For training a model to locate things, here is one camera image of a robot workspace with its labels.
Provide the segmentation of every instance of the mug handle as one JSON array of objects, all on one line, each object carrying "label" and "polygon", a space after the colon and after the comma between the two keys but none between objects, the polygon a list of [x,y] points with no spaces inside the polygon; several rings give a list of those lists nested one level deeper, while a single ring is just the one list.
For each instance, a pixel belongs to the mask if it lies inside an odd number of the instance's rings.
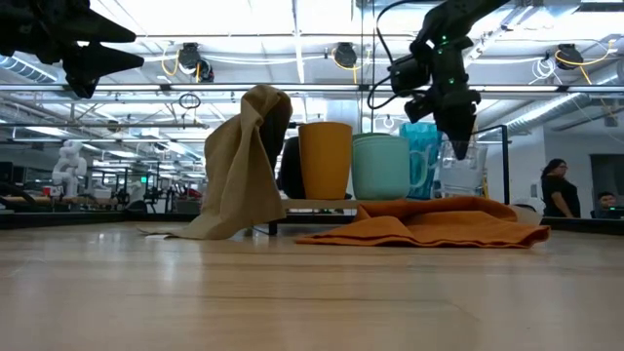
[{"label": "mug handle", "polygon": [[422,151],[410,151],[409,158],[413,155],[417,155],[420,157],[422,162],[420,163],[420,179],[416,184],[411,184],[411,189],[417,189],[425,184],[427,181],[427,177],[429,176],[429,152],[431,150],[431,145],[428,145],[425,152]]}]

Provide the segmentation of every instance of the man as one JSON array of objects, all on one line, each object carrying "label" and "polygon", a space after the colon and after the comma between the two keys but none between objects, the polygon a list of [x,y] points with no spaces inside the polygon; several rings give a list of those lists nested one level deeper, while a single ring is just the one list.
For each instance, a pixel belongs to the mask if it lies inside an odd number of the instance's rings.
[{"label": "man", "polygon": [[617,206],[615,195],[613,195],[613,193],[604,191],[598,194],[598,201],[601,203],[601,207],[598,211],[596,211],[596,218],[621,219],[621,212],[609,210],[610,208],[614,208]]}]

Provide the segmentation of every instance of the woman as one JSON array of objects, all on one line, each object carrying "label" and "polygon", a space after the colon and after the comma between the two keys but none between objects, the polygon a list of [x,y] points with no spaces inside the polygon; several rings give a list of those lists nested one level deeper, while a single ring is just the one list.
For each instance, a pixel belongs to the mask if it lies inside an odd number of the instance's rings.
[{"label": "woman", "polygon": [[542,172],[542,194],[544,215],[554,217],[580,218],[581,205],[576,186],[566,180],[567,164],[554,159]]}]

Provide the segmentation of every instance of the person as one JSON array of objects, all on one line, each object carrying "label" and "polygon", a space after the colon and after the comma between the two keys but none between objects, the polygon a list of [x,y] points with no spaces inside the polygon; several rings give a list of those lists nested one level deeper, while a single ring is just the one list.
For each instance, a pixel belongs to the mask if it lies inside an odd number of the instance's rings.
[{"label": "person", "polygon": [[610,211],[610,208],[617,206],[617,200],[613,193],[604,191],[598,194],[598,201],[601,203],[601,207],[594,212],[596,218],[600,219],[620,219],[622,214],[618,211]]},{"label": "person", "polygon": [[545,216],[580,218],[581,205],[576,186],[566,180],[567,163],[551,160],[542,172],[542,195]]}]

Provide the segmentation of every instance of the orange cloth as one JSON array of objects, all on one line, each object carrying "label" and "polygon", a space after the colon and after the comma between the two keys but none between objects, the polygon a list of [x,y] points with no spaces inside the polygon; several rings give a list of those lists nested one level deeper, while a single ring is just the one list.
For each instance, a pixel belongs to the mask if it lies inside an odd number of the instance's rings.
[{"label": "orange cloth", "polygon": [[353,223],[298,244],[526,249],[548,240],[550,228],[518,223],[514,210],[482,198],[398,200],[360,205]]}]

